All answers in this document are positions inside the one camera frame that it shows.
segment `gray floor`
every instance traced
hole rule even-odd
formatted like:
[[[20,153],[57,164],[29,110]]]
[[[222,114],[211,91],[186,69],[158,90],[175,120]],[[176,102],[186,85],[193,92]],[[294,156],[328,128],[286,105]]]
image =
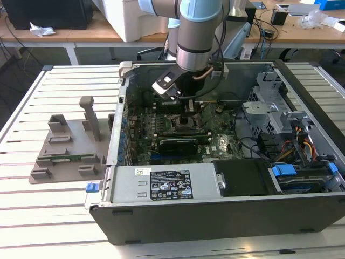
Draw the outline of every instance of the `gray floor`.
[[[43,65],[69,65],[70,61],[65,49],[34,48],[30,49]],[[118,64],[124,60],[136,60],[136,53],[141,48],[116,48],[116,60],[111,60],[108,48],[79,48],[77,55],[81,65]],[[277,59],[283,49],[273,49],[267,59]],[[143,60],[156,60],[158,53],[143,56]],[[260,52],[254,59],[260,58]],[[336,56],[329,50],[300,50],[291,62],[318,62],[341,85],[345,85],[345,61],[332,64]],[[0,128],[6,123],[28,88],[38,75],[41,67],[24,51],[23,58],[0,69]]]

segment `blue latch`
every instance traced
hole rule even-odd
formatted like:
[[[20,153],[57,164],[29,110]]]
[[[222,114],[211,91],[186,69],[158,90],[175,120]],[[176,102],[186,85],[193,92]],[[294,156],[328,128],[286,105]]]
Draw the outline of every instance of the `blue latch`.
[[[336,175],[336,173],[338,172],[337,166],[334,163],[329,163],[328,167],[332,171],[333,175]]]
[[[276,165],[272,168],[272,171],[275,176],[297,175],[297,172],[293,165]]]
[[[99,183],[88,183],[86,186],[87,193],[98,193],[99,192]]]

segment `green circuit board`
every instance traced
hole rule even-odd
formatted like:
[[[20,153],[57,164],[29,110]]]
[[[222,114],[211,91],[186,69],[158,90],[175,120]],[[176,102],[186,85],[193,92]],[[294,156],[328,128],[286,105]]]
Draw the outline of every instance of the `green circuit board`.
[[[241,159],[244,155],[234,139],[232,120],[233,112],[219,104],[207,104],[189,125],[179,125],[176,114],[156,114],[153,109],[146,108],[131,118],[134,164],[168,165]],[[196,154],[180,156],[159,153],[160,140],[189,136],[199,141]]]

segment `slotted metal table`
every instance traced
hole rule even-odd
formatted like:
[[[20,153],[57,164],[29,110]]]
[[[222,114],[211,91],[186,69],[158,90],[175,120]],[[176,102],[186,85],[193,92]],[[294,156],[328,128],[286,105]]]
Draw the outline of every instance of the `slotted metal table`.
[[[288,66],[304,81],[306,89],[338,127],[345,130],[341,119],[345,104],[340,86],[319,67],[308,63]],[[29,184],[31,169],[49,130],[50,116],[63,114],[67,120],[83,119],[79,99],[93,96],[98,118],[107,118],[116,109],[120,87],[118,69],[117,65],[55,66],[50,71],[42,71],[1,130],[1,259],[99,256],[156,259],[202,255],[207,258],[345,258],[345,218],[313,234],[113,246],[84,208],[87,182]],[[291,98],[301,110],[298,101]],[[183,219],[171,216],[172,223],[177,224],[178,220]],[[279,253],[287,253],[286,249],[296,253]]]

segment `robotic arm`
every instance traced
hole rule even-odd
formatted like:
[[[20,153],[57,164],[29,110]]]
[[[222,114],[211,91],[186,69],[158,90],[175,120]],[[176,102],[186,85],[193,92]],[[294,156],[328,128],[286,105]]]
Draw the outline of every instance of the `robotic arm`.
[[[197,97],[195,94],[203,88],[205,75],[212,71],[208,66],[216,29],[229,14],[243,15],[241,3],[245,1],[139,0],[143,11],[173,18],[169,21],[169,32],[178,34],[177,44],[175,41],[172,48],[169,46],[170,54],[176,55],[176,64],[153,83],[160,96],[172,100]]]

